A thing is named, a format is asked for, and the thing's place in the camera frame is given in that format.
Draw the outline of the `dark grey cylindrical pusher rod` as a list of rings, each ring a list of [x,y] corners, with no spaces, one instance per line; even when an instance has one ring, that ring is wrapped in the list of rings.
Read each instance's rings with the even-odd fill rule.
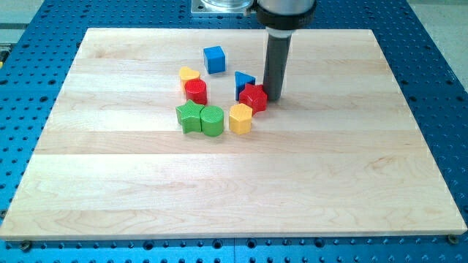
[[[291,36],[268,36],[267,50],[265,54],[265,66],[263,75],[263,90],[268,100],[275,102],[280,99],[287,58],[290,49]]]

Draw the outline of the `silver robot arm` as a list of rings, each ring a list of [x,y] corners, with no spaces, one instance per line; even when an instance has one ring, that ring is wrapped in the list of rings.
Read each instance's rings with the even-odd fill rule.
[[[263,90],[275,102],[282,95],[290,41],[293,33],[311,23],[316,0],[253,0],[245,14],[255,13],[268,33]]]

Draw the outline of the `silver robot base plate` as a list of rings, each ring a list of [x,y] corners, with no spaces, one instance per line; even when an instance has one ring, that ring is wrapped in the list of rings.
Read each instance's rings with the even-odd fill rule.
[[[191,0],[193,15],[231,15],[244,13],[253,4],[253,0]]]

